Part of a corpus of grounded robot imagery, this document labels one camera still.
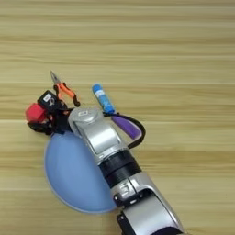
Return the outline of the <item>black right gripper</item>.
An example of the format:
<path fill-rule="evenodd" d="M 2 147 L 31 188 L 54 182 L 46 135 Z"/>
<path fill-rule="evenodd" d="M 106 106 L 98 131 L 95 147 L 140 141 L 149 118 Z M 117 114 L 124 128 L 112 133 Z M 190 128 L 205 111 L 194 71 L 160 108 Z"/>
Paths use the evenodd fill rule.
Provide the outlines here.
<path fill-rule="evenodd" d="M 36 132 L 51 135 L 54 133 L 63 134 L 70 131 L 68 117 L 72 109 L 63 102 L 46 105 L 46 122 L 29 122 L 28 126 Z"/>

